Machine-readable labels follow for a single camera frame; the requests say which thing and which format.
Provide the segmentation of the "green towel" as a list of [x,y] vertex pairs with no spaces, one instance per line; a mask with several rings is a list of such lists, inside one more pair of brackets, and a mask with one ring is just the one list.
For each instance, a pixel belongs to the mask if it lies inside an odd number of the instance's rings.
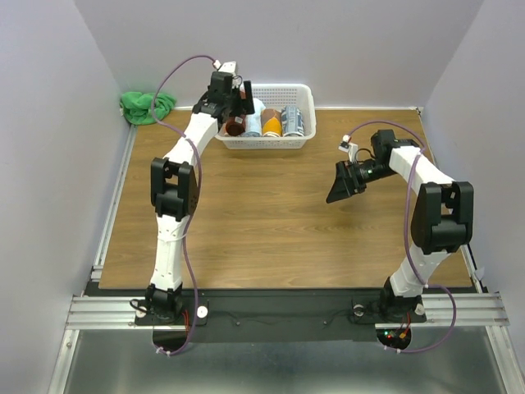
[[121,115],[136,126],[151,125],[156,120],[162,121],[175,107],[176,98],[166,93],[149,93],[129,91],[121,95]]

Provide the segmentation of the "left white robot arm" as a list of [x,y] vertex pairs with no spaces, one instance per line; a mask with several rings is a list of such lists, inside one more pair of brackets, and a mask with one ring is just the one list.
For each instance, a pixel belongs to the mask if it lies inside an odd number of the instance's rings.
[[214,71],[208,90],[194,105],[189,124],[174,147],[151,163],[157,248],[143,310],[164,323],[174,323],[184,313],[181,260],[185,233],[199,201],[200,156],[227,120],[252,113],[251,82],[243,82],[234,71]]

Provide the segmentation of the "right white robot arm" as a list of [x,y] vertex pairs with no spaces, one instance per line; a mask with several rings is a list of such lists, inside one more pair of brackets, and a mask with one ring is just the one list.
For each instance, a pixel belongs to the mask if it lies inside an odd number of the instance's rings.
[[342,137],[345,161],[336,164],[336,178],[327,203],[362,194],[367,185],[399,175],[407,183],[404,216],[405,258],[381,288],[376,301],[354,305],[355,318],[365,323],[386,323],[397,318],[422,316],[422,293],[439,267],[473,236],[474,189],[439,170],[413,139],[401,139],[392,130],[379,130],[371,138],[372,156],[358,160],[358,146],[350,135]]

